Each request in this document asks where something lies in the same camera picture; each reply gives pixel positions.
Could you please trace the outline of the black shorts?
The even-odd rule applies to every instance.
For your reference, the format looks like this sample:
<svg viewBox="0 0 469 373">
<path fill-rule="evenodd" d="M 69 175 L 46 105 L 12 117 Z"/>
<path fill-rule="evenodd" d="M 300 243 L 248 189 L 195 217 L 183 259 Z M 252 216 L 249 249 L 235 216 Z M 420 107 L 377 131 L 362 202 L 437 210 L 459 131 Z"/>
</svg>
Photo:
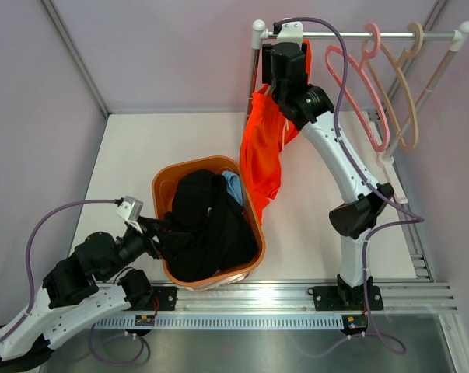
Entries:
<svg viewBox="0 0 469 373">
<path fill-rule="evenodd" d="M 180 179 L 167 217 L 173 231 L 191 235 L 169 262 L 171 274 L 180 281 L 210 278 L 249 263 L 258 254 L 244 209 L 228 193 L 220 174 L 199 169 Z"/>
</svg>

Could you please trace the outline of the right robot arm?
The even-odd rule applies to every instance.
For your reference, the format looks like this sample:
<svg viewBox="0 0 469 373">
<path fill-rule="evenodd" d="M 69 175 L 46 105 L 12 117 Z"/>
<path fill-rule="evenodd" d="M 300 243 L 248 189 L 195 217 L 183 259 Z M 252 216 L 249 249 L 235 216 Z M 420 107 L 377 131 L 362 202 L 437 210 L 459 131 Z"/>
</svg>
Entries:
<svg viewBox="0 0 469 373">
<path fill-rule="evenodd" d="M 285 119 L 324 160 L 343 200 L 329 213 L 331 225 L 341 239 L 337 284 L 314 298 L 331 306 L 359 310 L 373 286 L 363 246 L 394 189 L 389 183 L 380 183 L 367 170 L 336 123 L 338 116 L 327 93 L 308 82 L 307 51 L 307 47 L 294 42 L 263 44 L 262 82 L 272 87 L 271 97 Z"/>
</svg>

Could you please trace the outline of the orange shorts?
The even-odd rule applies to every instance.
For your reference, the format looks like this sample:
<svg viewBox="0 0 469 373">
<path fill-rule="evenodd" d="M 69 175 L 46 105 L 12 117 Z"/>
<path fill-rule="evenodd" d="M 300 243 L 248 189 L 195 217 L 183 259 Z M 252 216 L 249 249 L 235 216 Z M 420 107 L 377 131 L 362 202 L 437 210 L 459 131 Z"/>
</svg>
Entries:
<svg viewBox="0 0 469 373">
<path fill-rule="evenodd" d="M 282 184 L 280 153 L 299 131 L 280 112 L 262 85 L 252 97 L 252 110 L 240 147 L 240 170 L 258 221 Z"/>
</svg>

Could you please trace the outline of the pink hanger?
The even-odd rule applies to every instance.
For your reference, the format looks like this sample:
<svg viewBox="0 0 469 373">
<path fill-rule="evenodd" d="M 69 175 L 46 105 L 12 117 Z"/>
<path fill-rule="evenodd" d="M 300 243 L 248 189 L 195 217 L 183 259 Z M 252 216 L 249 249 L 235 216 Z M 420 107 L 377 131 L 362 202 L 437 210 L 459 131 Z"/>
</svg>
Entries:
<svg viewBox="0 0 469 373">
<path fill-rule="evenodd" d="M 366 44 L 372 44 L 371 47 L 362 47 L 359 58 L 354 58 L 351 54 L 335 45 L 329 45 L 325 51 L 324 59 L 328 72 L 334 79 L 339 89 L 343 89 L 344 99 L 347 101 L 355 115 L 357 116 L 360 124 L 369 143 L 375 152 L 385 151 L 390 141 L 390 129 L 387 121 L 387 116 L 383 109 L 383 104 L 379 98 L 375 85 L 373 84 L 368 72 L 366 71 L 367 64 L 374 59 L 381 46 L 380 28 L 375 23 L 367 23 L 364 30 L 370 34 L 366 38 Z M 344 66 L 348 68 L 347 78 L 352 78 L 352 87 L 348 87 L 348 81 L 345 81 L 338 74 L 338 70 L 333 66 L 333 60 L 337 57 L 344 59 Z M 376 110 L 380 122 L 380 129 L 383 131 L 383 136 L 380 137 L 373 130 L 369 119 L 362 112 L 361 105 L 363 103 L 371 103 L 373 109 Z"/>
</svg>

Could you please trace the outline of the light blue shorts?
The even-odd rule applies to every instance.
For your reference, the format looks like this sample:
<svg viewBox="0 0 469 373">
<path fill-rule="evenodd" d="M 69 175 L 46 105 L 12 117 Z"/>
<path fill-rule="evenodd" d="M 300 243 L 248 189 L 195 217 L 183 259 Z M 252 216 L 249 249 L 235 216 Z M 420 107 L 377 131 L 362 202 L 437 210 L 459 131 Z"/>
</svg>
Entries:
<svg viewBox="0 0 469 373">
<path fill-rule="evenodd" d="M 243 206 L 243 188 L 240 176 L 229 170 L 223 171 L 222 176 L 226 180 L 226 189 L 228 194 L 235 200 L 235 202 L 240 206 Z"/>
</svg>

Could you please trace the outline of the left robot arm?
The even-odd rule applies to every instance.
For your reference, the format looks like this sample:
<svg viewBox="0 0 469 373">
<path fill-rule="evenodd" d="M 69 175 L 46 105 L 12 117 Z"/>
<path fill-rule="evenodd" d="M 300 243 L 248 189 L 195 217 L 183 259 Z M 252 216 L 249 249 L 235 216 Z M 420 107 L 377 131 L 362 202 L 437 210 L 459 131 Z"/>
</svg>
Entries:
<svg viewBox="0 0 469 373">
<path fill-rule="evenodd" d="M 143 270 L 128 265 L 143 254 L 175 260 L 190 237 L 152 218 L 139 218 L 121 237 L 89 235 L 46 275 L 25 310 L 0 326 L 0 372 L 36 368 L 86 327 L 115 312 L 147 308 L 152 285 Z"/>
</svg>

